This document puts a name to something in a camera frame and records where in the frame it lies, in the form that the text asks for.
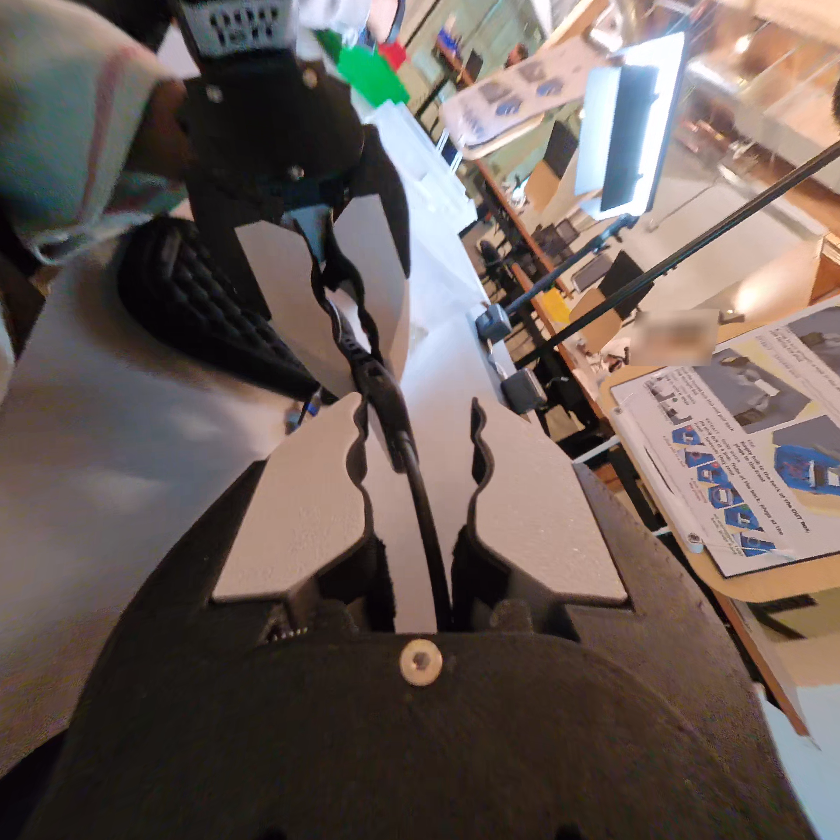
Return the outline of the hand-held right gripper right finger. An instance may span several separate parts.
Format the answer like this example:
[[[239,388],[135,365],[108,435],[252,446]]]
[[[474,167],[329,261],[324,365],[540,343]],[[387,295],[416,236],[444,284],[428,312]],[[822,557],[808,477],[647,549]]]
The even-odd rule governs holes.
[[[503,602],[534,631],[572,631],[571,606],[631,605],[571,459],[523,416],[470,405],[475,483],[451,565],[453,627],[484,631]]]

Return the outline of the cardboard board with instruction sheet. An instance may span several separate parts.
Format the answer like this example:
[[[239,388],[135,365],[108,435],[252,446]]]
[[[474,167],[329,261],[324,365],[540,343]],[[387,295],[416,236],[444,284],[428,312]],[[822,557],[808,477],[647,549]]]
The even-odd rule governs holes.
[[[742,602],[839,583],[838,296],[723,328],[705,365],[630,366],[604,407],[691,568]]]

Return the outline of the black office chair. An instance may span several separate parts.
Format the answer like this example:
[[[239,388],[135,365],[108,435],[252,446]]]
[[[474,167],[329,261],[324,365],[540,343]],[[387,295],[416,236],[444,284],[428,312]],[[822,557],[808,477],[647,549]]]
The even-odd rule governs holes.
[[[506,290],[520,288],[512,271],[512,267],[518,264],[515,256],[503,256],[498,248],[485,238],[479,241],[477,248],[481,262],[478,277],[483,286],[491,282],[497,288]]]

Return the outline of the long black pole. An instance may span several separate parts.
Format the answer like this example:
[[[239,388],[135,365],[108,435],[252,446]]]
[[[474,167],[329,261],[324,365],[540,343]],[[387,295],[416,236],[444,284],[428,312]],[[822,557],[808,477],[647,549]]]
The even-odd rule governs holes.
[[[638,294],[640,291],[647,291],[654,285],[658,278],[668,274],[689,257],[692,257],[703,248],[708,247],[721,236],[727,234],[729,231],[751,218],[751,216],[764,210],[766,207],[780,199],[791,189],[799,186],[820,170],[824,169],[831,163],[834,163],[838,157],[839,142],[835,142],[833,145],[811,158],[808,162],[793,169],[790,173],[780,178],[780,180],[769,186],[763,192],[757,194],[751,200],[743,204],[736,212],[724,217],[720,222],[709,228],[703,234],[690,240],[689,243],[679,248],[667,258],[658,262],[651,269],[635,278],[631,283],[607,297],[604,302],[597,304],[592,310],[589,310],[579,318],[574,319],[568,327],[561,330],[557,335],[552,337],[551,340],[543,342],[531,352],[526,353],[516,362],[517,368],[521,369],[526,367],[530,363],[541,359],[545,354],[553,352],[553,350],[558,348],[564,341],[573,337],[576,333],[581,332],[584,327],[589,326],[591,323],[607,314],[610,310],[613,310],[616,306],[625,302],[626,299]]]

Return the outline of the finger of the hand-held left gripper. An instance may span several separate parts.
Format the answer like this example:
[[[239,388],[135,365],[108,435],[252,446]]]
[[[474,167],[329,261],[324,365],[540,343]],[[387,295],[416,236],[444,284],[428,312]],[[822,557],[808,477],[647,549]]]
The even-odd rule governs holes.
[[[235,230],[248,267],[269,309],[272,328],[312,378],[333,396],[362,393],[354,366],[368,358],[345,310],[333,300],[339,291],[364,320],[364,284],[341,250],[332,218],[315,240],[322,260],[299,227],[259,220]]]
[[[352,198],[332,220],[324,248],[324,284],[342,326],[364,350],[378,350],[400,382],[410,343],[410,290],[381,198]]]

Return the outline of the cardboard board with picture sheet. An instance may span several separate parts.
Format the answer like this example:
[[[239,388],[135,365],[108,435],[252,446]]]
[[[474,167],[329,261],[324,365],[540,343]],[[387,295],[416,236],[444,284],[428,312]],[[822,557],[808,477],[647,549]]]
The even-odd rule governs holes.
[[[541,50],[447,99],[440,119],[448,140],[475,161],[521,137],[543,116],[581,100],[590,74],[606,58],[582,37]]]

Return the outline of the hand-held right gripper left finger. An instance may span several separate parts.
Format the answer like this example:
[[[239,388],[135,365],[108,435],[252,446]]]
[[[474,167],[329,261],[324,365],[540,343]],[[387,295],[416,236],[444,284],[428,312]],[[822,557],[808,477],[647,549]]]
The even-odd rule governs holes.
[[[385,548],[363,487],[367,405],[345,396],[268,457],[213,589],[213,602],[275,602],[309,624],[326,601],[363,624],[394,624]]]

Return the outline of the green block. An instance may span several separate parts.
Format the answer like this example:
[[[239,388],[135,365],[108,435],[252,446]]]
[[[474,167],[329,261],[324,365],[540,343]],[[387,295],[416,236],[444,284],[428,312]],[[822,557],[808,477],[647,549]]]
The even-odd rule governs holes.
[[[341,46],[337,68],[373,109],[386,102],[408,105],[411,96],[400,78],[380,54],[360,45]]]

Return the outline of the black light stand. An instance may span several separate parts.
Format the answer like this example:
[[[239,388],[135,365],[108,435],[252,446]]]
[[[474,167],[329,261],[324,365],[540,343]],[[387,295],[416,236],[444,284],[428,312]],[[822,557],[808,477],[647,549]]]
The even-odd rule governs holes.
[[[615,238],[620,242],[620,234],[622,231],[635,227],[639,219],[639,215],[631,215],[627,213],[619,216],[615,221],[607,225],[601,233],[594,236],[579,250],[574,252],[572,256],[567,258],[567,260],[565,260],[558,268],[553,269],[549,274],[533,284],[529,290],[523,292],[511,304],[505,307],[506,315],[508,317],[513,316],[521,307],[534,299],[538,294],[548,291],[550,288],[555,286],[556,281],[559,280],[565,272],[580,263],[584,257],[603,252],[603,250],[608,246],[609,239]]]

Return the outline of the white led light panel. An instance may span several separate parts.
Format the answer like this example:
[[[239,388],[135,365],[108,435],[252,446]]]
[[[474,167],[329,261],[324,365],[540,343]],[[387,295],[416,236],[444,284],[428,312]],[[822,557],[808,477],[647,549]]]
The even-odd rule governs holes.
[[[595,222],[655,202],[687,61],[684,30],[618,50],[586,82],[574,194]]]

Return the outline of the black bumpy wrist rest pad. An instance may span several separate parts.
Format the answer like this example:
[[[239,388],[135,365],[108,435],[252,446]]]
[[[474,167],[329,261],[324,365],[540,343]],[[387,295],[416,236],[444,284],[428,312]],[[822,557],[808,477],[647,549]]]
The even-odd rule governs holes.
[[[129,235],[119,299],[149,335],[192,361],[299,401],[319,384],[215,267],[194,222],[157,217]]]

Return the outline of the person's left forearm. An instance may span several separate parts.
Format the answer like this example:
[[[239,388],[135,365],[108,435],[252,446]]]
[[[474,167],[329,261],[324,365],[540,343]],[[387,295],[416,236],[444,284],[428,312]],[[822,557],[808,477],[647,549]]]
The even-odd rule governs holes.
[[[1,2],[3,247],[59,265],[186,199],[169,2]]]

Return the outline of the black usb cable blue-ringed plug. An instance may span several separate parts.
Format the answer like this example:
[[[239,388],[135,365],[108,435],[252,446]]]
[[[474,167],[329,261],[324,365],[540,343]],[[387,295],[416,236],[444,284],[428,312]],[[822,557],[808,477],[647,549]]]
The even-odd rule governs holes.
[[[362,393],[353,392],[319,415],[305,434],[283,446],[297,468],[283,512],[295,526],[290,559],[276,588],[291,602],[306,591],[352,603],[370,599],[377,560],[368,560],[374,542],[371,499],[364,489],[365,443],[372,408],[396,474],[410,488],[434,603],[436,627],[453,626],[443,554],[424,484],[417,446],[403,393],[382,361],[368,352],[354,366]]]

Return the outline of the grey table clamp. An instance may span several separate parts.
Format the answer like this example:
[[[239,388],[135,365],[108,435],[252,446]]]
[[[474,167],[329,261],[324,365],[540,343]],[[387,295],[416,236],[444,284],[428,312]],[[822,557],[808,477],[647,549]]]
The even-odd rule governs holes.
[[[476,318],[475,327],[479,340],[488,345],[502,342],[512,332],[510,316],[499,303],[489,305]]]
[[[510,409],[520,416],[536,412],[549,403],[539,379],[527,367],[502,379],[500,389]]]

